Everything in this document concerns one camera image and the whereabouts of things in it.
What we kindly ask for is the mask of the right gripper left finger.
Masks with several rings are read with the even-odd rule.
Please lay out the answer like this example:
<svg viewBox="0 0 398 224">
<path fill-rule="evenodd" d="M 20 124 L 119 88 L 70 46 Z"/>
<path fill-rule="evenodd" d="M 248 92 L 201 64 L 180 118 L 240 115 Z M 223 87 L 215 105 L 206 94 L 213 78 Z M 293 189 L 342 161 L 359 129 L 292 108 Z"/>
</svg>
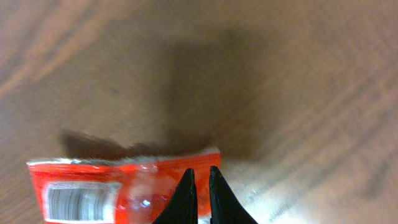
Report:
<svg viewBox="0 0 398 224">
<path fill-rule="evenodd" d="M 167 206 L 152 223 L 198 223 L 197 187 L 195 184 L 195 173 L 192 168 L 189 168 L 184 172 Z"/>
</svg>

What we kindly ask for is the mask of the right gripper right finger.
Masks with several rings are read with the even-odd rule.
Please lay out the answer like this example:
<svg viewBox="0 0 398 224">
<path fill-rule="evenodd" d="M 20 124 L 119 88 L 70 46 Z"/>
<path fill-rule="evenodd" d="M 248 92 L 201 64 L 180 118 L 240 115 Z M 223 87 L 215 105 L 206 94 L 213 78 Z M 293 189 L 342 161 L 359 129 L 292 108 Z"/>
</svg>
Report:
<svg viewBox="0 0 398 224">
<path fill-rule="evenodd" d="M 239 203 L 217 166 L 210 167 L 211 224 L 257 224 Z"/>
</svg>

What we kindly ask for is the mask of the red snack bag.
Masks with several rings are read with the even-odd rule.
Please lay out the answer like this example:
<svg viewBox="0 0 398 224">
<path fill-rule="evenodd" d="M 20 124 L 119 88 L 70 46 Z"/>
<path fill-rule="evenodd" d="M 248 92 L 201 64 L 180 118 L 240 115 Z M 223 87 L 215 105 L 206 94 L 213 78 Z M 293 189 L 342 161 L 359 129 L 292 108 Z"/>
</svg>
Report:
<svg viewBox="0 0 398 224">
<path fill-rule="evenodd" d="M 152 223 L 189 168 L 198 216 L 209 216 L 210 167 L 220 163 L 220 151 L 209 147 L 186 156 L 34 159 L 27 166 L 46 223 Z"/>
</svg>

